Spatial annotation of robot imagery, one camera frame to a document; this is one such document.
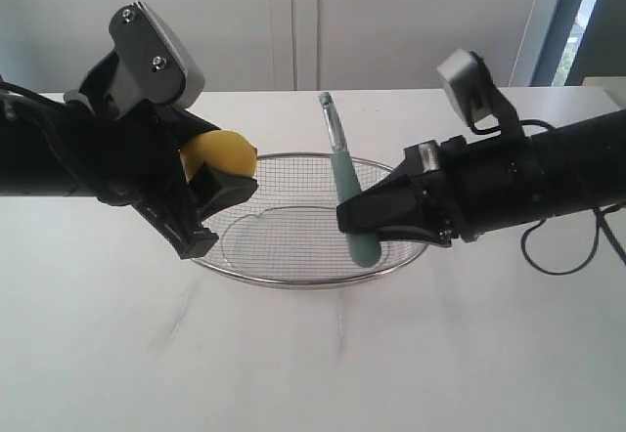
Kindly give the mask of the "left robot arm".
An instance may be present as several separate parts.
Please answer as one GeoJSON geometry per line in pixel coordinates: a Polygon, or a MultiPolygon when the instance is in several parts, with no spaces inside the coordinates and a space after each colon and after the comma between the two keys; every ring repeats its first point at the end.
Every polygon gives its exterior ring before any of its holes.
{"type": "Polygon", "coordinates": [[[124,61],[109,53],[61,102],[1,85],[1,194],[92,196],[130,206],[182,259],[218,235],[204,221],[248,201],[257,182],[202,163],[187,175],[183,147],[217,126],[187,111],[189,75],[166,55],[124,61]]]}

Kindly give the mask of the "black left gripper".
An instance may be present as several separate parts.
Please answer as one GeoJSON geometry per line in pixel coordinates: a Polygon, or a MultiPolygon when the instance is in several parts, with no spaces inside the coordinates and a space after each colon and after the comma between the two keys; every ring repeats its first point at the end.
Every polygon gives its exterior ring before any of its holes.
{"type": "Polygon", "coordinates": [[[248,176],[204,163],[190,181],[180,150],[219,127],[184,108],[139,98],[116,53],[64,95],[64,167],[102,203],[133,207],[183,259],[204,256],[217,235],[201,220],[247,202],[248,176]]]}

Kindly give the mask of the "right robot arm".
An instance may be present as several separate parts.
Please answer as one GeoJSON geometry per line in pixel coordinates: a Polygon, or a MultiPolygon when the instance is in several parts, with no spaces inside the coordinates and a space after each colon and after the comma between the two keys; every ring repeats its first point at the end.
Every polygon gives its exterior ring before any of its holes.
{"type": "Polygon", "coordinates": [[[457,136],[404,153],[388,176],[337,207],[341,232],[448,247],[625,198],[622,110],[533,136],[457,136]]]}

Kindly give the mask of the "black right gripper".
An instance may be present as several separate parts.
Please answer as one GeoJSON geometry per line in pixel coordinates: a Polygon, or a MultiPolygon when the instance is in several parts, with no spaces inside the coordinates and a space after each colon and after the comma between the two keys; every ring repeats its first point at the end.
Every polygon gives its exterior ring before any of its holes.
{"type": "Polygon", "coordinates": [[[467,145],[455,136],[406,148],[405,159],[389,175],[337,207],[339,230],[434,246],[451,246],[457,238],[476,241],[453,183],[452,158],[467,145]]]}

